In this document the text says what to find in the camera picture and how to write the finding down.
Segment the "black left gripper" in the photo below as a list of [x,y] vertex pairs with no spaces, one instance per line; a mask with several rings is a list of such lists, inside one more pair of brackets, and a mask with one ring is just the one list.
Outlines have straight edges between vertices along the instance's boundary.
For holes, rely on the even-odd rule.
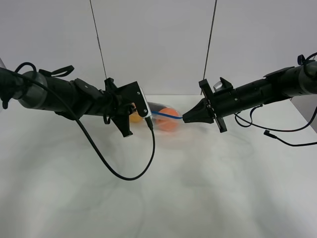
[[130,115],[133,113],[134,103],[139,116],[142,117],[144,105],[140,95],[138,82],[132,82],[121,87],[117,87],[113,78],[105,80],[105,95],[108,96],[108,104],[103,112],[105,124],[113,122],[119,129],[123,137],[133,135],[130,130]]

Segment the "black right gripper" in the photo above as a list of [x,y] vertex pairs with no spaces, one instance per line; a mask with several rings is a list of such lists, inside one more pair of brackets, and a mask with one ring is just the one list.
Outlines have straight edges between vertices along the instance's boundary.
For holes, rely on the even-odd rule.
[[190,111],[183,115],[185,123],[214,123],[214,119],[220,133],[226,132],[227,127],[224,117],[234,114],[238,109],[237,92],[233,85],[220,77],[223,89],[213,92],[207,79],[199,82],[199,87],[205,99],[201,99]]

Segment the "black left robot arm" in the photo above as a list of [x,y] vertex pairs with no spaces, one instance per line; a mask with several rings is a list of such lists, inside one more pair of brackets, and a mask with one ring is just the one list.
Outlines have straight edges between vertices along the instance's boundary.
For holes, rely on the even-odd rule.
[[43,69],[19,74],[5,68],[0,70],[0,99],[7,109],[11,99],[23,107],[52,111],[69,120],[83,115],[103,117],[105,124],[111,122],[123,137],[132,135],[130,115],[137,112],[142,118],[151,117],[146,97],[138,82],[117,87],[113,78],[105,80],[105,89],[76,78],[71,81],[63,77],[74,70],[73,66],[53,72]]

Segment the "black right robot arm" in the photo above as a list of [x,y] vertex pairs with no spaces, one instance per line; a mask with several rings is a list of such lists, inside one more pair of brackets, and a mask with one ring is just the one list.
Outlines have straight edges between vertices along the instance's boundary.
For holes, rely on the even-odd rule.
[[286,67],[237,88],[224,78],[220,78],[214,87],[204,79],[199,82],[199,87],[204,97],[183,115],[183,121],[216,122],[219,131],[226,132],[226,116],[295,96],[316,94],[317,62],[309,60],[297,67]]

